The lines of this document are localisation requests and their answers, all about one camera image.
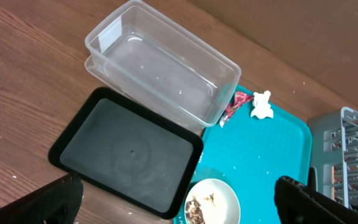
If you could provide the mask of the white napkin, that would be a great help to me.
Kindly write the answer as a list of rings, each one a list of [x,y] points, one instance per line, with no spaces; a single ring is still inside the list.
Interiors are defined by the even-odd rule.
[[[263,93],[254,92],[254,99],[252,106],[254,107],[250,112],[250,117],[257,119],[273,118],[273,109],[269,104],[271,92],[266,90]]]

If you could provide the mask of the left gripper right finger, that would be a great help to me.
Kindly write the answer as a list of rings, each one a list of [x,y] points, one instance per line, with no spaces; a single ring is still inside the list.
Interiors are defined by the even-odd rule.
[[[283,175],[275,182],[274,204],[281,223],[358,224],[358,190],[317,191],[318,175],[309,168],[307,183]]]

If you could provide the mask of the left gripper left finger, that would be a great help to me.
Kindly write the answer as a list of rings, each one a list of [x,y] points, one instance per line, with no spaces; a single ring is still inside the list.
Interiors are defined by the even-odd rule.
[[[69,173],[0,208],[0,224],[72,224],[83,191],[80,176]]]

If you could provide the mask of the red sauce packet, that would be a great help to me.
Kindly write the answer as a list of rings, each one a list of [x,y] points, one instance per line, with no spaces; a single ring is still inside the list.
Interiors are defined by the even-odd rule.
[[[219,120],[219,126],[222,128],[242,105],[253,99],[254,95],[248,95],[242,91],[235,92],[233,100],[226,106],[226,109]]]

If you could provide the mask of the grey bowl with rice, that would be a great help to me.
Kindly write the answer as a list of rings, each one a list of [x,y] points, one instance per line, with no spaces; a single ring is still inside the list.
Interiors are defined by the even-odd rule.
[[[205,179],[188,191],[181,217],[187,224],[239,224],[241,207],[227,183]]]

